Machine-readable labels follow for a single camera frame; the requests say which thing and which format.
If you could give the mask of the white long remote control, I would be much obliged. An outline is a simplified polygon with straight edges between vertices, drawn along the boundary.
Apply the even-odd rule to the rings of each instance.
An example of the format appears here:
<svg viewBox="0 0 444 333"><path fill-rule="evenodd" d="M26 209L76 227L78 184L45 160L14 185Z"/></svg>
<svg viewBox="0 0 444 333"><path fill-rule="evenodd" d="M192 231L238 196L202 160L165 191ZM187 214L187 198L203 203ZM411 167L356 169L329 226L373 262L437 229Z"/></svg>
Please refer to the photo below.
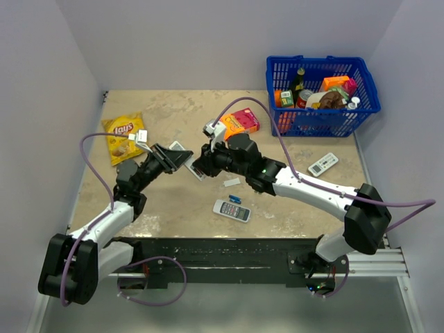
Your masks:
<svg viewBox="0 0 444 333"><path fill-rule="evenodd" d="M179 141L172 142L169 146L169 149L174 151L186 151L186 148ZM199 181L203 181L205 179L205 174L197 170L193 166L195 160L196 158L194 158L193 156L189 157L184 163L184 166L189 170L191 174L194 175L195 178L197 178Z"/></svg>

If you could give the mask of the white battery cover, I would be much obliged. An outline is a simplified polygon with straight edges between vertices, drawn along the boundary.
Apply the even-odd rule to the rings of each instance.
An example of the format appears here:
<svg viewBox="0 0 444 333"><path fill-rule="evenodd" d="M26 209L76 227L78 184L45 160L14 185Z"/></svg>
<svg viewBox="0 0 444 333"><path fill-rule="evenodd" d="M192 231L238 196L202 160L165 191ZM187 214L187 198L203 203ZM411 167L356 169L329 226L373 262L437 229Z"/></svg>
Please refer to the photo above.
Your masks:
<svg viewBox="0 0 444 333"><path fill-rule="evenodd" d="M226 180L223 182L224 187L231 187L231 186L235 186L235 185L240 185L241 181L239 178L233 178L230 180Z"/></svg>

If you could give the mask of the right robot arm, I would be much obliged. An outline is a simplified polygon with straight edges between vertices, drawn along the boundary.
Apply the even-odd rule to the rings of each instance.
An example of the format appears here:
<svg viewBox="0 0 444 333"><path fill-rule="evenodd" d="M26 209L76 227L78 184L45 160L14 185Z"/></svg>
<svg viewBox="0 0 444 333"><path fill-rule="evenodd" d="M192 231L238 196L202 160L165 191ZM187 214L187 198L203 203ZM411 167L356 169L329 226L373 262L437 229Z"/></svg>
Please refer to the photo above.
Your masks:
<svg viewBox="0 0 444 333"><path fill-rule="evenodd" d="M193 166L209 177L222 171L235 173L256 192L296 199L342 221L343 227L320 237L309 255L309 265L319 273L354 250L375 254L391 221L374 186L363 184L356 189L307 175L295 176L285 163L263 156L247 134L234 135L227 143L203 145Z"/></svg>

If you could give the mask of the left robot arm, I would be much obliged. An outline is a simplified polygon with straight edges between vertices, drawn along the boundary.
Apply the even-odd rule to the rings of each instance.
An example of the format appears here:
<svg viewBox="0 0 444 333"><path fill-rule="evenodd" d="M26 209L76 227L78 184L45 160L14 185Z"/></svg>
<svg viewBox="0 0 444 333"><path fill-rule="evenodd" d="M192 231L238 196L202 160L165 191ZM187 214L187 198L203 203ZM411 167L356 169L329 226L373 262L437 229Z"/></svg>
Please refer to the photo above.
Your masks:
<svg viewBox="0 0 444 333"><path fill-rule="evenodd" d="M109 273L121 267L138 271L144 263L142 253L113 238L143 212L143 190L162 173L177 171L192 155L189 150L155 144L141 164L134 160L120 163L112 202L105 210L83 228L50 239L37 285L39 293L59 298L63 304L84 305Z"/></svg>

